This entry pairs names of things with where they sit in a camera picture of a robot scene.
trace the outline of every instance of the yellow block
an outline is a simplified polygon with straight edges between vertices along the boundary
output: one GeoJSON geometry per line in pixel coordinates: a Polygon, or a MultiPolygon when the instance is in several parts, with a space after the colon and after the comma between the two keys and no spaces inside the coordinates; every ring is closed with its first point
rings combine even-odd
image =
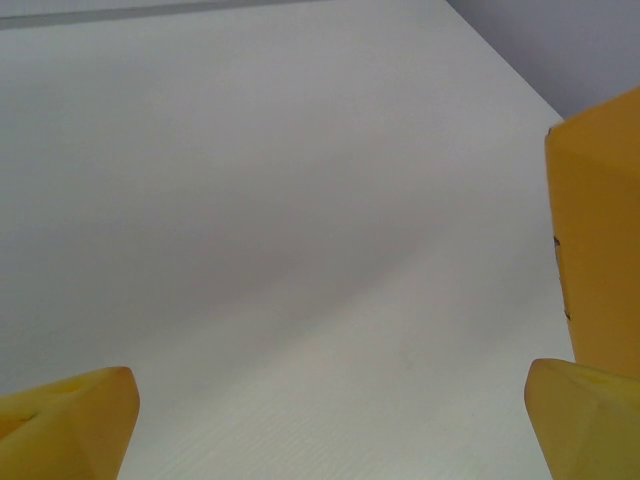
{"type": "Polygon", "coordinates": [[[525,402],[554,480],[640,479],[640,381],[536,360],[525,402]]]}
{"type": "Polygon", "coordinates": [[[546,155],[576,361],[640,378],[640,88],[553,128],[546,155]]]}
{"type": "Polygon", "coordinates": [[[124,367],[0,397],[0,479],[114,480],[139,405],[124,367]]]}

